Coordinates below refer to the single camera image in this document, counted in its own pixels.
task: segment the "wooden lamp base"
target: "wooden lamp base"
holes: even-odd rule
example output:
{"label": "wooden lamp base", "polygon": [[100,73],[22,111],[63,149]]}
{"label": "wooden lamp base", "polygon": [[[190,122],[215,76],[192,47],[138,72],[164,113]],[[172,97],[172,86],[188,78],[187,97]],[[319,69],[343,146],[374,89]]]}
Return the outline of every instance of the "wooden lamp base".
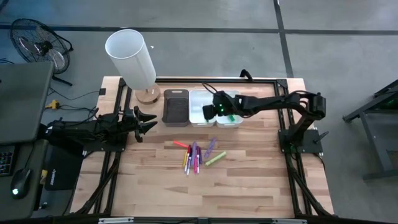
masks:
{"label": "wooden lamp base", "polygon": [[137,100],[145,105],[155,103],[160,97],[160,88],[157,84],[152,85],[146,90],[135,90]]}

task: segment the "wooden table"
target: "wooden table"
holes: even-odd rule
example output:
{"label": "wooden table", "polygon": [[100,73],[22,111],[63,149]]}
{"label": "wooden table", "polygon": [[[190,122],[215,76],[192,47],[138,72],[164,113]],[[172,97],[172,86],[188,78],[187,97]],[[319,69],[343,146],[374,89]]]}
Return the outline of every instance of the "wooden table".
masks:
{"label": "wooden table", "polygon": [[[289,92],[305,90],[303,79],[287,79]],[[104,77],[106,94],[98,99],[98,114],[112,113],[119,77]],[[242,95],[274,96],[268,84],[212,84],[217,90],[238,90]],[[203,89],[199,83],[160,83],[166,89]],[[284,155],[277,139],[277,111],[261,111],[245,119],[239,128],[168,128],[161,121],[163,96],[152,105],[140,104],[132,96],[130,107],[156,114],[159,123],[137,143],[130,135],[122,153],[112,216],[131,217],[293,217],[292,200]],[[294,113],[298,121],[300,115]],[[199,175],[183,173],[185,150],[172,144],[196,141],[206,149],[210,140],[217,143],[210,157],[226,151],[227,156]],[[76,211],[98,186],[103,152],[94,152],[83,161],[71,211]],[[303,154],[308,188],[318,201],[333,213],[325,172],[319,158]],[[304,210],[301,191],[297,191]],[[107,193],[104,194],[103,207]]]}

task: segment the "white lamp shade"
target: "white lamp shade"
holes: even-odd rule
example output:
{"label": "white lamp shade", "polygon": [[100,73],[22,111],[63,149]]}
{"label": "white lamp shade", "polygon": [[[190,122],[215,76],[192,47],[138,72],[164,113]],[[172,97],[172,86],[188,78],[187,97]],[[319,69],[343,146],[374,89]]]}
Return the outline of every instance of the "white lamp shade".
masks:
{"label": "white lamp shade", "polygon": [[124,29],[112,34],[105,43],[111,57],[127,86],[145,90],[156,80],[156,72],[143,36],[136,30]]}

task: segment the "gray concrete floor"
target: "gray concrete floor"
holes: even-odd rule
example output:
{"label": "gray concrete floor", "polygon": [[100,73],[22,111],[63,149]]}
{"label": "gray concrete floor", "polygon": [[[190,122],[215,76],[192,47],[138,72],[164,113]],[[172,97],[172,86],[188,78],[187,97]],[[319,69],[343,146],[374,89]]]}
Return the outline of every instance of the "gray concrete floor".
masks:
{"label": "gray concrete floor", "polygon": [[[287,29],[398,29],[398,2],[393,0],[280,0],[280,7]],[[277,28],[271,0],[18,0],[0,12],[0,22],[20,17],[74,26]],[[74,44],[70,68],[60,75],[74,86],[53,82],[53,88],[75,97],[97,90],[103,76],[118,75],[104,52],[109,32],[58,33]],[[149,51],[158,75],[236,77],[245,68],[254,77],[286,77],[277,34],[143,34],[147,45],[153,46]],[[308,90],[320,91],[327,98],[327,116],[316,126],[330,132],[323,148],[335,213],[398,222],[398,180],[363,182],[364,174],[379,169],[375,153],[362,124],[346,124],[341,119],[397,78],[398,36],[287,35],[287,43],[294,77],[304,78]],[[24,62],[7,30],[0,30],[3,57]],[[68,101],[52,94],[48,101],[54,98],[84,107],[95,106],[98,99],[89,95]],[[61,116],[81,120],[87,113],[46,111],[43,123]],[[50,206],[45,214],[62,212],[69,194],[46,192],[43,200]],[[55,197],[64,200],[55,203]]]}

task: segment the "computer mouse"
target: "computer mouse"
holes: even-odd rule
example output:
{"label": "computer mouse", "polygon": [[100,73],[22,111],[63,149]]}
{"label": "computer mouse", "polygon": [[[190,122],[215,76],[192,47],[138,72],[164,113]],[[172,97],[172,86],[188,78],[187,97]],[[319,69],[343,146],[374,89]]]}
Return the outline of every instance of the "computer mouse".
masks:
{"label": "computer mouse", "polygon": [[17,170],[11,180],[11,195],[14,199],[24,198],[29,191],[31,169]]}

